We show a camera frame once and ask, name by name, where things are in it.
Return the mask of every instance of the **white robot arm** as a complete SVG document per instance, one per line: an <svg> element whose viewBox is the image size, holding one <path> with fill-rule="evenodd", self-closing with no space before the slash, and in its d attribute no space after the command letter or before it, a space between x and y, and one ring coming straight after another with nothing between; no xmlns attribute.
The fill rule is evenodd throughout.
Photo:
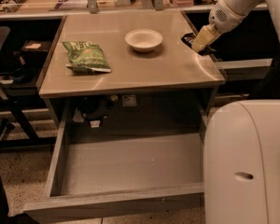
<svg viewBox="0 0 280 224"><path fill-rule="evenodd" d="M219 0L209 15L209 25L197 34L192 48L199 52L223 33L234 29L259 3L266 2L280 41L280 0Z"/></svg>

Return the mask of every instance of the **white bowl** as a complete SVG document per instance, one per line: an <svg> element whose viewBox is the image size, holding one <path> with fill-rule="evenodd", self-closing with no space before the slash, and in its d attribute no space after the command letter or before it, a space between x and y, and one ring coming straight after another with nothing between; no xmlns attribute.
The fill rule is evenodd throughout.
<svg viewBox="0 0 280 224"><path fill-rule="evenodd" d="M125 41L138 52L150 52L162 42L162 36L153 30L138 29L126 34Z"/></svg>

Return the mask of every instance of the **speckled floor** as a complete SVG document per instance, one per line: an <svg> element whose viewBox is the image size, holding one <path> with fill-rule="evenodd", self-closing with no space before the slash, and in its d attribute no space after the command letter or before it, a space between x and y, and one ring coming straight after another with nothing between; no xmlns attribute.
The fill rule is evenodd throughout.
<svg viewBox="0 0 280 224"><path fill-rule="evenodd" d="M31 120L39 136L55 136L56 127L51 119L47 119L46 111L26 114ZM2 117L10 118L7 114L0 114ZM15 129L5 133L5 139L25 138L17 123ZM31 203L42 198L42 193L47 181L49 172L52 148L45 147L15 147L0 149L0 174L6 189L10 215L22 213L26 203ZM203 208L193 208L160 213L148 213L123 217L96 218L91 220L67 221L71 224L204 224Z"/></svg>

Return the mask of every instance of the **desk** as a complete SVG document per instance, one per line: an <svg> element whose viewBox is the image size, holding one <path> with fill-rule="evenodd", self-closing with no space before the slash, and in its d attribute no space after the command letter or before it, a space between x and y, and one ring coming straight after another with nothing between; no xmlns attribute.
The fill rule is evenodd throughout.
<svg viewBox="0 0 280 224"><path fill-rule="evenodd" d="M161 46L147 54L133 51L124 36L138 28L161 33ZM199 108L190 90L216 90L225 79L209 57L182 43L181 37L190 32L177 10L66 18L39 91L59 134L45 198L28 203L25 212L47 223L54 217L183 208L193 204L192 195L200 201L202 144L199 127L192 129ZM87 76L67 69L62 41L70 40L98 43L112 72ZM135 94L138 105L124 107L118 102L98 129L73 121L70 101L102 94ZM65 98L65 105L54 105Z"/></svg>

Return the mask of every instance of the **snack bag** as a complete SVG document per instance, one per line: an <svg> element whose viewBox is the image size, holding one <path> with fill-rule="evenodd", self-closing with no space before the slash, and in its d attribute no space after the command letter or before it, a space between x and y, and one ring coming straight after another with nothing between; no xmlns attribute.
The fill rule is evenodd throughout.
<svg viewBox="0 0 280 224"><path fill-rule="evenodd" d="M99 45L90 41L64 41L70 64L66 67L78 72L111 72Z"/></svg>

